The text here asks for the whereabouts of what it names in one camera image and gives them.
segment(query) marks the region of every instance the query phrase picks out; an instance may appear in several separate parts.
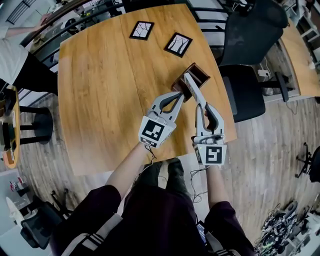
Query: framed picture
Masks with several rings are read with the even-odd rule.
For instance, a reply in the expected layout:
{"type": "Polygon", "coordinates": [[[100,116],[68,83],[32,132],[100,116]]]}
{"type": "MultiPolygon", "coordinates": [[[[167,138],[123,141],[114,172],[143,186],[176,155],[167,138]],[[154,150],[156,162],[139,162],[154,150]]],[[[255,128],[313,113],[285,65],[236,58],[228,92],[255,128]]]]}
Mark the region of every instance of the framed picture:
{"type": "Polygon", "coordinates": [[[191,38],[176,32],[171,37],[164,50],[182,58],[191,42],[191,38]]]}
{"type": "Polygon", "coordinates": [[[150,35],[150,32],[152,28],[154,27],[154,22],[148,22],[148,21],[138,21],[131,34],[130,38],[132,39],[139,39],[139,40],[148,40],[148,37],[150,35]]]}

